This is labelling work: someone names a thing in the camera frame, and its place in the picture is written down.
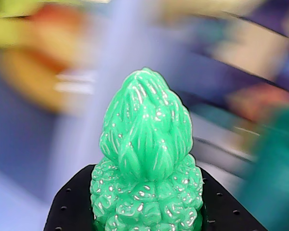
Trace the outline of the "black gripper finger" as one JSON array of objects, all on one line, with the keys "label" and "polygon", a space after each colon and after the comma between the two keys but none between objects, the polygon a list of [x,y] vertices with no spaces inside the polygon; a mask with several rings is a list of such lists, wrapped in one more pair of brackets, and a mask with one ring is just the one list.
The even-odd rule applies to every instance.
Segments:
[{"label": "black gripper finger", "polygon": [[84,167],[58,191],[46,219],[45,231],[95,230],[89,190],[94,167]]},{"label": "black gripper finger", "polygon": [[264,231],[266,228],[251,215],[236,198],[207,171],[201,169],[204,180],[203,231]]}]

